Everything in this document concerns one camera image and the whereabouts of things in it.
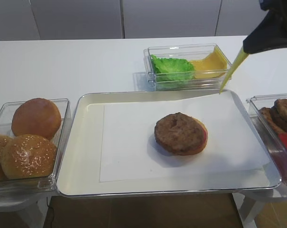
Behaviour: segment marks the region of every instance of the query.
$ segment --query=bottom bun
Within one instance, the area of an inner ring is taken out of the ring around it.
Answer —
[[[190,150],[190,151],[187,151],[186,153],[179,154],[179,155],[181,155],[181,156],[187,156],[187,155],[198,154],[198,153],[202,152],[202,151],[205,149],[205,147],[206,147],[206,145],[207,145],[207,143],[208,143],[208,130],[206,129],[205,125],[204,125],[202,122],[200,122],[199,120],[197,120],[197,119],[195,119],[195,118],[193,118],[193,119],[194,119],[197,123],[199,123],[199,124],[202,126],[203,130],[204,130],[204,143],[201,144],[201,146],[197,147],[197,148],[194,149],[194,150]]]

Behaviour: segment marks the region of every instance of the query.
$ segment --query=cable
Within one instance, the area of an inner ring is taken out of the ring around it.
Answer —
[[[53,228],[53,222],[54,222],[54,220],[55,220],[55,210],[54,210],[54,208],[53,208],[52,206],[50,206],[50,205],[48,204],[48,197],[46,198],[46,205],[47,205],[47,207],[48,207],[49,209],[51,209],[52,214],[53,214],[52,220],[51,220],[51,222],[50,222],[50,228]]]

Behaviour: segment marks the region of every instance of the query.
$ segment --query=white wall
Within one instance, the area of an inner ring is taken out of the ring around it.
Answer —
[[[221,0],[123,0],[125,38],[214,36]]]
[[[0,0],[0,40],[40,39],[28,0]]]
[[[222,0],[216,35],[248,35],[265,15],[259,0]]]
[[[41,39],[122,38],[119,0],[31,0]]]

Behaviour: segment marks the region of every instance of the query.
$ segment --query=clear plastic container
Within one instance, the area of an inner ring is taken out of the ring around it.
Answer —
[[[273,107],[277,99],[287,99],[287,94],[255,96],[247,102],[250,118],[279,169],[282,182],[287,185],[287,150],[259,111],[263,107]]]
[[[157,74],[152,55],[158,58],[186,59],[195,67],[191,72]],[[218,89],[231,63],[216,44],[149,47],[144,50],[148,81],[156,91]]]
[[[53,172],[49,176],[37,178],[25,178],[16,180],[0,180],[0,195],[25,194],[44,192],[56,189],[56,179],[59,172],[65,145],[71,128],[71,112],[68,99],[51,100],[57,105],[61,114],[61,126],[55,134],[52,142],[57,147]],[[0,110],[0,134],[14,137],[11,131],[11,121],[18,107],[24,102],[5,103]]]

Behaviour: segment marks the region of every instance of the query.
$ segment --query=white table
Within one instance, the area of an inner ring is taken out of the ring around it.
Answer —
[[[145,48],[216,43],[233,62],[244,38],[0,41],[0,108],[6,102],[33,97],[68,98],[73,112],[79,97],[86,93],[150,90],[144,75]],[[254,95],[287,93],[287,49],[249,56],[227,88],[235,91],[244,103]],[[247,195],[265,202],[287,200],[287,195],[279,189],[258,194],[248,192]],[[6,200],[3,201],[5,207],[0,201],[0,210],[8,210],[9,202],[15,209],[23,209],[28,200],[26,197],[23,201]],[[246,205],[242,215],[244,225],[261,208],[256,202]]]

